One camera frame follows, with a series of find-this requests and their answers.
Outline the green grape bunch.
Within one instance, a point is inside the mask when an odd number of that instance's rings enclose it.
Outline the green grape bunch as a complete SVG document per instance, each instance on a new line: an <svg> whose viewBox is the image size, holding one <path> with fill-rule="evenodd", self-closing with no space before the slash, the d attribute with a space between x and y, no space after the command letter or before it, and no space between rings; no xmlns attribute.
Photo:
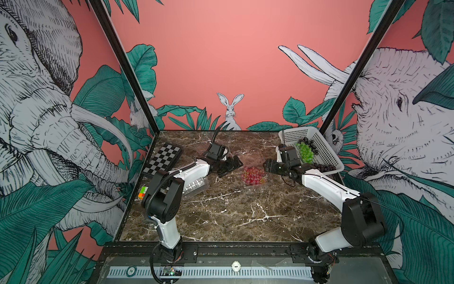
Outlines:
<svg viewBox="0 0 454 284"><path fill-rule="evenodd" d="M314 160L314 153L311 151L311 149L304 144L295 144L296 149L298 149L301 161L303 163L307 164L312 164Z"/></svg>

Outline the red grape bunch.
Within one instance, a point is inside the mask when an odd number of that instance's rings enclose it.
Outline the red grape bunch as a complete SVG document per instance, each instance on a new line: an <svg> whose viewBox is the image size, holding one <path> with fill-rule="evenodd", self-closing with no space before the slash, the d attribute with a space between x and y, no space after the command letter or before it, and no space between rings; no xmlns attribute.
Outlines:
<svg viewBox="0 0 454 284"><path fill-rule="evenodd" d="M247 186L261 185L267 182L265 171L256 167L245 167L242 180Z"/></svg>

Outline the white plastic perforated basket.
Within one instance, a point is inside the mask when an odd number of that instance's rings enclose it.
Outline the white plastic perforated basket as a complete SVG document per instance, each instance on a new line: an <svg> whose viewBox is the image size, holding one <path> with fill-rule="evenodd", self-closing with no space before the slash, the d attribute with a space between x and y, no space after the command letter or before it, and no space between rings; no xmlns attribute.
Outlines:
<svg viewBox="0 0 454 284"><path fill-rule="evenodd" d="M294 147L301 163L312 164L325 175L341 173L345 167L316 127L298 127L279 132L281 143Z"/></svg>

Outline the clear plastic clamshell container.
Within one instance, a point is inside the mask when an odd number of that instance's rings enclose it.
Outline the clear plastic clamshell container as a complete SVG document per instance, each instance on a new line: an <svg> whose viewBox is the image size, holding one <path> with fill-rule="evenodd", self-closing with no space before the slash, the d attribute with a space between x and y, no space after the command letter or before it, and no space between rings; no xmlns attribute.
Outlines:
<svg viewBox="0 0 454 284"><path fill-rule="evenodd" d="M240 168L240 181L244 186L261 186L271 181L270 175L264 170L266 157L258 152L238 154L243 166Z"/></svg>

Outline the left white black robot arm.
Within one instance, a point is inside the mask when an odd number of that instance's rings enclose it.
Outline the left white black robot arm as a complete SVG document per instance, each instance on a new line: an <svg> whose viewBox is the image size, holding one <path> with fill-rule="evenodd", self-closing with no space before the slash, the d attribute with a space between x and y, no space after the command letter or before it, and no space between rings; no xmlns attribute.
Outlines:
<svg viewBox="0 0 454 284"><path fill-rule="evenodd" d="M173 172L156 172L148 184L141 206L145 220L152 223L157 231L158 249L170 260L175 261L183 253L183 240L176 224L183 191L212 172L221 178L242 166L238 156L220 160L202 157Z"/></svg>

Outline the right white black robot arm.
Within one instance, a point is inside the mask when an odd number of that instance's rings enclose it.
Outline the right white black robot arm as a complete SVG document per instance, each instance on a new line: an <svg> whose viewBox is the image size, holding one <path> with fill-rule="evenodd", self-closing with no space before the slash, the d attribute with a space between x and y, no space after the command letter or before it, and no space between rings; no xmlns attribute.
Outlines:
<svg viewBox="0 0 454 284"><path fill-rule="evenodd" d="M319 234L307 245L307 256L311 262L327 263L333 260L334 252L348 247L364 247L387 232L375 195L347 188L310 164L290 166L267 159L263 167L268 173L287 176L315 191L340 210L340 227Z"/></svg>

